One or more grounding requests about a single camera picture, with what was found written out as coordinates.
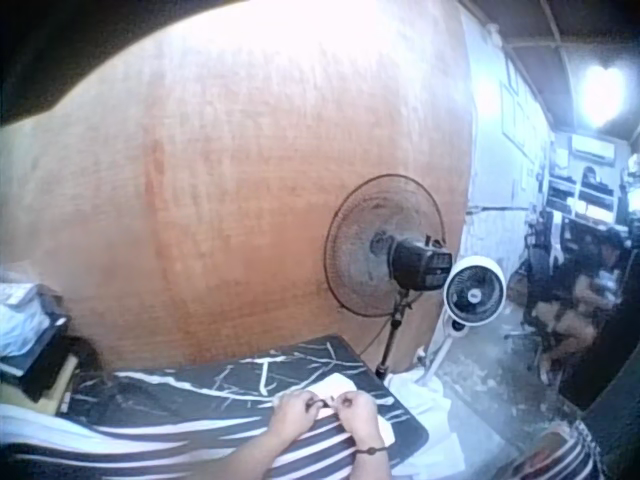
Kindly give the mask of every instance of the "bracelet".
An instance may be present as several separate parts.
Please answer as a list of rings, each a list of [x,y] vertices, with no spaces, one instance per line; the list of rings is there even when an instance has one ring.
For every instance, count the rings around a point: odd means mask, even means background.
[[[365,453],[367,455],[375,455],[378,452],[384,452],[386,449],[387,447],[380,447],[380,448],[369,447],[366,450],[356,450],[356,454]]]

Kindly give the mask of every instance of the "ceiling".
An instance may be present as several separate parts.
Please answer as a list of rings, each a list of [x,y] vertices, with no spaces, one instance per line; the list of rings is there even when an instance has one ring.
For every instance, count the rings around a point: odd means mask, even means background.
[[[622,111],[597,133],[626,141],[640,126],[638,0],[461,0],[496,23],[507,54],[525,70],[555,129],[595,133],[580,95],[586,70],[615,66],[625,78]]]

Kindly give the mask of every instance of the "fan motor housing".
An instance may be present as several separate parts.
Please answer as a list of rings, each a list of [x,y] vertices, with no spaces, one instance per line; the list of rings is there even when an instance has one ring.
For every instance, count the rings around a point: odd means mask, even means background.
[[[391,250],[390,272],[404,290],[428,292],[441,289],[453,265],[451,253],[422,241],[399,240]]]

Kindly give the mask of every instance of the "wrist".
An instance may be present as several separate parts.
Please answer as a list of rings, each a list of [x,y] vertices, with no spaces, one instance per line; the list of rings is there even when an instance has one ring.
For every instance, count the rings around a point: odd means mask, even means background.
[[[384,439],[380,432],[367,432],[363,434],[354,434],[353,439],[356,442],[356,448],[358,450],[366,450],[367,448],[382,448],[384,447]]]
[[[264,436],[265,441],[267,442],[269,447],[277,450],[278,453],[291,445],[295,440],[295,438],[289,438],[289,436],[287,436],[286,434],[271,428],[268,428],[267,431],[262,435]]]

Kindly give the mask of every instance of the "fan grille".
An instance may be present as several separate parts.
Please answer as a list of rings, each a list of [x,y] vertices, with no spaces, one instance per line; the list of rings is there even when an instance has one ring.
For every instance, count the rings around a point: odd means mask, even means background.
[[[503,295],[502,282],[495,272],[473,266],[461,270],[451,279],[446,301],[457,320],[477,325],[496,314]]]
[[[398,285],[389,276],[386,255],[373,255],[378,232],[395,238],[445,239],[433,196],[417,181],[388,174],[358,186],[336,212],[325,242],[325,275],[338,303],[363,317],[390,315]],[[420,293],[412,292],[414,302]]]

